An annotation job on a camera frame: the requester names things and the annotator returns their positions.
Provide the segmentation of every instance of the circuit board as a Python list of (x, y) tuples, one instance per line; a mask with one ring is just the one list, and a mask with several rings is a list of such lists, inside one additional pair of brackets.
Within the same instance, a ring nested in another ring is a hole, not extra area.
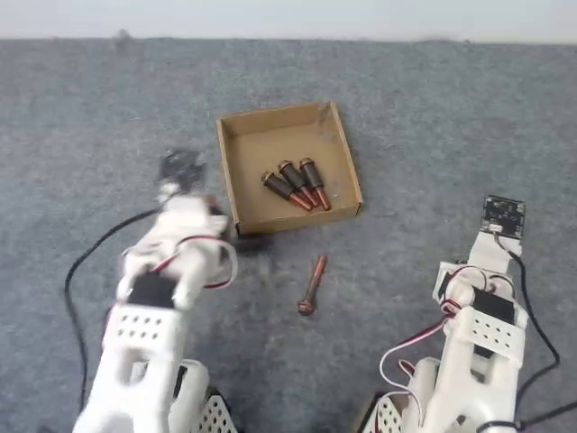
[(525, 226), (525, 203), (509, 198), (487, 196), (483, 206), (481, 231), (521, 239)]

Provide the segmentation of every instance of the red wire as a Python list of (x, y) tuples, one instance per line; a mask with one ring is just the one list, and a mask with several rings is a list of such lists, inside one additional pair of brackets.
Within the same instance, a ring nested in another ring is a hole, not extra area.
[[(183, 239), (180, 239), (179, 242), (177, 243), (177, 246), (187, 242), (187, 241), (192, 241), (195, 239), (205, 239), (205, 240), (212, 240), (212, 241), (222, 241), (222, 239), (218, 236), (211, 236), (211, 235), (194, 235), (194, 236), (188, 236), (185, 237)], [(166, 259), (164, 262), (160, 262), (159, 264), (157, 264), (153, 269), (152, 272), (160, 272), (163, 269), (165, 269), (169, 264), (171, 264), (176, 258), (178, 257), (178, 255), (173, 255), (172, 257), (169, 257), (168, 259)], [(225, 280), (225, 281), (221, 281), (221, 282), (217, 282), (215, 284), (207, 284), (205, 286), (205, 289), (219, 289), (221, 287), (224, 287), (226, 284), (228, 284), (230, 282), (230, 279)]]

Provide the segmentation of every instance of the white wire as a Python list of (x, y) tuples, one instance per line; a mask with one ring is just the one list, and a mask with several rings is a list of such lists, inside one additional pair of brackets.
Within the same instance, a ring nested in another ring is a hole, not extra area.
[(236, 277), (238, 275), (238, 256), (236, 255), (236, 248), (234, 248), (231, 244), (229, 244), (226, 241), (223, 241), (221, 239), (215, 239), (215, 242), (217, 242), (221, 247), (223, 247), (226, 252), (228, 253), (228, 260), (231, 263), (231, 274), (228, 277), (228, 280), (226, 281), (225, 284), (223, 284), (222, 286), (219, 286), (219, 289), (223, 289), (225, 287), (230, 286), (234, 280), (236, 280)]
[(400, 345), (396, 345), (395, 347), (392, 347), (391, 349), (389, 349), (385, 355), (382, 356), (382, 358), (380, 359), (380, 363), (379, 363), (379, 371), (380, 371), (380, 375), (382, 376), (382, 378), (391, 386), (394, 386), (396, 388), (399, 388), (400, 390), (402, 390), (403, 392), (406, 392), (407, 394), (409, 394), (411, 397), (413, 397), (413, 399), (415, 399), (415, 403), (417, 404), (417, 409), (418, 409), (418, 425), (419, 427), (422, 427), (423, 425), (423, 408), (421, 406), (421, 402), (419, 401), (418, 397), (406, 386), (403, 385), (402, 383), (398, 383), (398, 382), (394, 382), (391, 379), (389, 379), (389, 377), (387, 377), (387, 375), (384, 372), (384, 366), (385, 366), (385, 361), (387, 360), (387, 358), (390, 356), (390, 354), (397, 352), (400, 349), (404, 349), (405, 347), (409, 347), (410, 345), (413, 345), (414, 343), (418, 343), (419, 341), (422, 341), (426, 338), (429, 338), (431, 335), (433, 335), (434, 333), (436, 333), (437, 331), (439, 331), (440, 329), (443, 328), (444, 323), (447, 321), (448, 318), (445, 318), (444, 320), (442, 320), (441, 322), (439, 322), (436, 327), (431, 328), (428, 332), (426, 332), (425, 334), (423, 334), (422, 336), (418, 336), (414, 339), (410, 339), (405, 343), (402, 343)]
[(461, 268), (457, 268), (454, 272), (458, 272), (454, 278), (452, 278), (449, 283), (447, 284), (447, 287), (445, 289), (445, 293), (449, 291), (449, 286), (452, 285), (452, 283), (454, 283), (455, 281), (457, 281), (459, 279), (459, 277), (463, 277), (466, 276), (467, 273), (469, 273), (469, 271), (476, 271), (476, 272), (480, 272), (481, 276), (483, 277), (483, 291), (487, 290), (487, 285), (489, 284), (489, 277), (487, 277), (487, 274), (479, 267), (477, 266), (473, 266), (471, 264), (466, 264), (464, 266), (462, 266)]
[(213, 239), (211, 237), (206, 237), (206, 238), (193, 237), (192, 239), (187, 239), (185, 241), (181, 241), (177, 245), (177, 249), (176, 249), (175, 253), (172, 256), (164, 259), (162, 262), (158, 263), (156, 266), (154, 266), (154, 268), (152, 269), (152, 272), (156, 272), (156, 270), (162, 269), (166, 263), (170, 263), (174, 259), (176, 259), (182, 253), (182, 251), (184, 249), (184, 245), (187, 244), (188, 242), (193, 242), (193, 241), (216, 242), (220, 247), (222, 247), (226, 250), (226, 252), (228, 253), (228, 258), (229, 258), (230, 263), (231, 263), (231, 273), (230, 273), (230, 276), (229, 276), (228, 280), (226, 281), (226, 283), (224, 283), (222, 286), (218, 286), (218, 288), (223, 289), (225, 287), (230, 286), (238, 275), (238, 256), (236, 255), (236, 249), (230, 243), (223, 241), (222, 239)]
[(405, 366), (405, 364), (408, 364), (413, 369), (413, 372), (415, 371), (415, 366), (412, 363), (410, 363), (409, 361), (407, 361), (406, 359), (399, 359), (397, 362), (398, 368), (401, 370), (401, 372), (406, 374), (409, 379), (412, 379), (413, 374), (412, 374), (412, 372), (407, 370), (407, 367)]

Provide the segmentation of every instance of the black cable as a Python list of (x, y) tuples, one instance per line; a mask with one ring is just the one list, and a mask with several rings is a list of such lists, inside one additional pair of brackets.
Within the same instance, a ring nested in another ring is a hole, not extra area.
[(103, 234), (90, 248), (88, 248), (85, 253), (83, 253), (80, 257), (78, 257), (74, 263), (72, 263), (72, 266), (70, 266), (69, 272), (66, 275), (63, 290), (64, 303), (66, 305), (66, 311), (68, 312), (70, 320), (72, 321), (74, 334), (76, 335), (76, 339), (78, 342), (78, 349), (80, 351), (80, 362), (82, 366), (82, 382), (80, 385), (80, 395), (78, 396), (78, 412), (81, 412), (84, 409), (84, 404), (86, 400), (87, 376), (88, 376), (88, 355), (87, 355), (88, 349), (86, 340), (84, 338), (84, 330), (82, 329), (82, 325), (80, 324), (80, 320), (78, 318), (78, 312), (76, 306), (74, 305), (72, 297), (70, 296), (70, 283), (72, 282), (72, 277), (74, 276), (74, 273), (76, 272), (80, 264), (82, 264), (82, 262), (84, 262), (88, 258), (88, 256), (91, 253), (93, 253), (95, 249), (98, 248), (106, 239), (108, 239), (116, 232), (122, 230), (123, 228), (129, 226), (130, 224), (140, 221), (146, 217), (150, 217), (156, 214), (157, 212), (158, 212), (157, 208), (147, 210), (146, 212), (142, 212), (141, 214), (132, 216), (123, 221), (122, 223), (112, 227), (105, 234)]
[(523, 261), (521, 260), (521, 258), (518, 255), (516, 255), (515, 253), (512, 253), (511, 251), (509, 251), (505, 248), (503, 248), (503, 249), (505, 251), (507, 251), (508, 255), (510, 255), (513, 258), (513, 260), (515, 262), (517, 262), (517, 264), (519, 265), (519, 269), (521, 270), (521, 294), (523, 295), (523, 301), (525, 302), (525, 308), (527, 309), (527, 315), (529, 316), (531, 323), (535, 327), (537, 334), (541, 337), (541, 339), (543, 340), (543, 342), (545, 343), (545, 345), (547, 346), (547, 348), (551, 352), (551, 355), (553, 355), (553, 358), (554, 358), (554, 360), (551, 364), (543, 367), (541, 370), (534, 373), (518, 389), (517, 402), (516, 402), (516, 406), (517, 406), (517, 410), (518, 410), (518, 408), (521, 404), (521, 401), (523, 400), (523, 397), (525, 397), (525, 395), (527, 393), (527, 390), (539, 378), (545, 376), (547, 373), (549, 373), (552, 370), (554, 370), (555, 368), (557, 368), (561, 364), (561, 356), (559, 355), (559, 352), (557, 352), (557, 349), (555, 348), (555, 346), (553, 345), (553, 343), (551, 342), (549, 337), (545, 334), (545, 331), (541, 328), (541, 324), (539, 324), (539, 321), (537, 320), (537, 318), (535, 316), (535, 312), (533, 311), (533, 304), (531, 303), (531, 299), (529, 298), (529, 294), (527, 292), (527, 270), (525, 268), (525, 264), (523, 263)]
[[(533, 304), (531, 303), (531, 299), (529, 298), (529, 295), (527, 292), (527, 270), (525, 268), (525, 264), (523, 263), (523, 261), (521, 260), (521, 258), (518, 255), (516, 255), (515, 253), (512, 253), (510, 250), (508, 250), (507, 248), (505, 248), (501, 244), (501, 242), (499, 240), (499, 235), (497, 233), (495, 233), (495, 242), (497, 242), (497, 244), (504, 251), (506, 251), (508, 253), (508, 255), (510, 255), (511, 258), (515, 262), (517, 262), (517, 264), (519, 265), (519, 268), (521, 270), (521, 293), (523, 294), (523, 301), (525, 302), (525, 307), (527, 308), (527, 315), (529, 316), (531, 323), (535, 327), (535, 329), (536, 329), (537, 333), (539, 334), (539, 336), (541, 337), (541, 339), (544, 341), (545, 345), (549, 348), (549, 351), (551, 352), (551, 354), (553, 355), (553, 358), (554, 358), (554, 361), (551, 364), (547, 365), (546, 367), (542, 368), (538, 372), (534, 373), (531, 377), (529, 377), (529, 379), (527, 379), (525, 381), (525, 383), (523, 383), (523, 385), (521, 385), (521, 387), (517, 391), (517, 401), (516, 401), (516, 405), (517, 405), (516, 411), (517, 411), (519, 408), (519, 403), (521, 402), (523, 396), (526, 395), (527, 390), (531, 387), (531, 385), (533, 385), (536, 382), (537, 379), (539, 379), (540, 377), (543, 377), (544, 375), (546, 375), (547, 373), (549, 373), (553, 369), (557, 368), (561, 364), (561, 356), (559, 355), (559, 352), (557, 352), (557, 349), (554, 347), (551, 340), (549, 340), (549, 338), (545, 334), (545, 331), (541, 328), (541, 325), (539, 324), (539, 322), (535, 316), (535, 312), (533, 311)], [(534, 426), (535, 424), (539, 424), (541, 422), (547, 421), (549, 419), (552, 419), (552, 418), (557, 417), (559, 415), (562, 415), (562, 414), (564, 414), (570, 410), (575, 410), (575, 409), (577, 409), (577, 401), (573, 401), (571, 403), (560, 406), (556, 409), (549, 410), (548, 412), (541, 414), (541, 415), (538, 415), (536, 417), (533, 417), (532, 419), (528, 419), (527, 421), (516, 421), (516, 422), (490, 421), (490, 422), (486, 422), (485, 424), (483, 424), (479, 428), (477, 428), (477, 433), (481, 433), (483, 430), (490, 428), (490, 427), (512, 427), (518, 431), (523, 431), (527, 427)]]
[(515, 431), (521, 431), (522, 429), (524, 429), (524, 427), (522, 426), (521, 423), (519, 422), (512, 422), (512, 421), (489, 421), (486, 422), (484, 424), (481, 424), (478, 428), (477, 428), (477, 433), (481, 433), (482, 431), (485, 431), (487, 428), (491, 428), (491, 427), (511, 427), (514, 428)]
[(524, 425), (526, 427), (534, 426), (535, 424), (539, 424), (540, 422), (543, 421), (548, 421), (551, 418), (555, 418), (559, 415), (564, 414), (565, 412), (568, 412), (569, 410), (574, 409), (577, 409), (577, 401), (565, 404), (564, 406), (560, 406), (557, 409), (549, 410), (547, 413), (544, 413), (537, 417), (533, 417), (532, 419), (528, 419), (527, 421), (524, 422)]

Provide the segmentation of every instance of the screw head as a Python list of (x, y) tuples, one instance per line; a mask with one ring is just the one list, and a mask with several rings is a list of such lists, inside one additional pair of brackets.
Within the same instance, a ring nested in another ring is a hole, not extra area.
[(303, 299), (297, 304), (297, 311), (303, 316), (310, 316), (315, 312), (315, 305), (308, 299)]

